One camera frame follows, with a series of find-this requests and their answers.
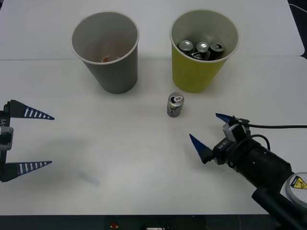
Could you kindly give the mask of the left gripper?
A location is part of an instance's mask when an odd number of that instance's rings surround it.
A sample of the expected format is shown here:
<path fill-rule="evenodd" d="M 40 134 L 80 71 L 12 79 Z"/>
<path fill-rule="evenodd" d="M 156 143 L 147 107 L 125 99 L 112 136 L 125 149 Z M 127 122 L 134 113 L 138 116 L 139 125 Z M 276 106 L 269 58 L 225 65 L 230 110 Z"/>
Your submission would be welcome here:
<path fill-rule="evenodd" d="M 19 176 L 33 172 L 52 163 L 52 161 L 5 163 L 7 151 L 11 148 L 10 116 L 12 118 L 29 118 L 55 120 L 54 117 L 27 106 L 17 100 L 9 101 L 9 113 L 5 105 L 0 111 L 0 181 L 8 182 Z"/>

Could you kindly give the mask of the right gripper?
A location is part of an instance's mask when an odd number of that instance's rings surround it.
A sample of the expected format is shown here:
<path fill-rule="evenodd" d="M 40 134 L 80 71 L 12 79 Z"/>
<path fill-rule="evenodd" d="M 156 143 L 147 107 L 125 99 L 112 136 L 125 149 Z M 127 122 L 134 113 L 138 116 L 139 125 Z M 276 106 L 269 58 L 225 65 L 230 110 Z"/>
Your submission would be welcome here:
<path fill-rule="evenodd" d="M 235 116 L 220 113 L 216 113 L 215 116 L 229 125 L 236 124 Z M 212 151 L 193 135 L 189 134 L 189 137 L 203 164 L 210 162 L 212 159 L 218 165 L 227 163 L 229 167 L 240 167 L 243 164 L 243 153 L 239 150 L 239 146 L 242 145 L 243 140 L 240 142 L 232 142 L 228 138 L 224 138 Z"/>

